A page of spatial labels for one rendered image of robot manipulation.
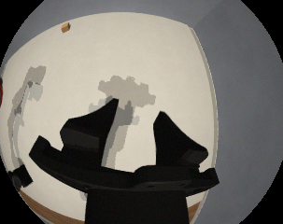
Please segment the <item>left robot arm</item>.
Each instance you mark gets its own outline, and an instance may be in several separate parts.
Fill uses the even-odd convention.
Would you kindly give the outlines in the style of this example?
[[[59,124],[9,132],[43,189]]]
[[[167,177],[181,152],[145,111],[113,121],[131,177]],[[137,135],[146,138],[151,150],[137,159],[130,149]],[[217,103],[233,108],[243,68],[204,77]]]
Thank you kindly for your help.
[[[29,176],[24,164],[21,165],[21,167],[14,169],[13,172],[7,172],[7,175],[9,175],[11,183],[13,183],[13,186],[18,193],[21,191],[21,186],[28,187],[30,183],[33,183],[33,179]]]

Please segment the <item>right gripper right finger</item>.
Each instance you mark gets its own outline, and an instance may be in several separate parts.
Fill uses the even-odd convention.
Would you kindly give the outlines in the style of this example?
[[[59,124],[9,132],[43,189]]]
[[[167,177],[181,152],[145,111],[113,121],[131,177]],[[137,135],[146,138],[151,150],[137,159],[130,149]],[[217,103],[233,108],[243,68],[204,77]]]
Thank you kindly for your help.
[[[153,122],[153,137],[156,145],[157,165],[185,165],[191,176],[200,174],[200,164],[208,157],[208,150],[184,134],[160,111]]]

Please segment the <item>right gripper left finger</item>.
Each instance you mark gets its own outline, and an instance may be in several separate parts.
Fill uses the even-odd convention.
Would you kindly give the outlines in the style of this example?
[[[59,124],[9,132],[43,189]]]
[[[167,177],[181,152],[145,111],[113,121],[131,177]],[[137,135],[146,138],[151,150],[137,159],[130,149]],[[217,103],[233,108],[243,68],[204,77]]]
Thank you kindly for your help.
[[[118,98],[112,98],[89,115],[68,119],[60,130],[64,145],[62,156],[90,168],[101,165],[118,104]]]

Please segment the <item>small tan cube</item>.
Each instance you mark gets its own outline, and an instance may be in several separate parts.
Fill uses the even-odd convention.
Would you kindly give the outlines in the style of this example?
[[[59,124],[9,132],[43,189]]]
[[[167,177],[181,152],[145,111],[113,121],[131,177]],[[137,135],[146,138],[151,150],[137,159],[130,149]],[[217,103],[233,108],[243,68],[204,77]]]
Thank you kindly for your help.
[[[70,30],[70,23],[69,22],[64,23],[64,25],[62,26],[63,33],[66,33],[66,31],[69,31],[69,30]]]

